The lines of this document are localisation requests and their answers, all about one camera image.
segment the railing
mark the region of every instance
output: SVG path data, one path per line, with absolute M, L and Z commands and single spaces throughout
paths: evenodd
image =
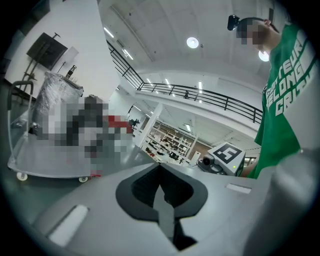
M 165 94 L 172 97 L 184 98 L 190 101 L 197 101 L 202 104 L 210 104 L 223 108 L 225 111 L 232 111 L 241 116 L 249 118 L 254 123 L 261 123 L 263 112 L 245 102 L 235 98 L 216 93 L 209 90 L 165 83 L 144 83 L 140 88 L 142 92 Z
M 164 83 L 145 83 L 137 72 L 130 66 L 125 58 L 108 41 L 108 47 L 116 70 L 127 79 L 136 89 L 143 92 L 165 94 L 172 97 L 180 97 L 191 101 L 198 101 L 203 104 L 211 104 L 223 108 L 225 111 L 232 111 L 250 119 L 253 123 L 261 123 L 262 111 L 241 100 L 228 97 L 209 90 Z
M 137 74 L 137 72 L 130 66 L 130 64 L 125 60 L 125 58 L 120 54 L 108 41 L 108 47 L 112 60 L 115 64 L 116 70 L 125 77 L 128 82 L 137 90 L 140 86 L 144 84 L 144 81 Z

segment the plastic wrap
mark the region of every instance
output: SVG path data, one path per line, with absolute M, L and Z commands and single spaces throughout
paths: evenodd
M 41 90 L 34 104 L 32 123 L 33 133 L 38 134 L 42 127 L 44 117 L 47 117 L 49 110 L 56 105 L 71 102 L 80 98 L 84 89 L 60 74 L 46 71 L 45 79 Z

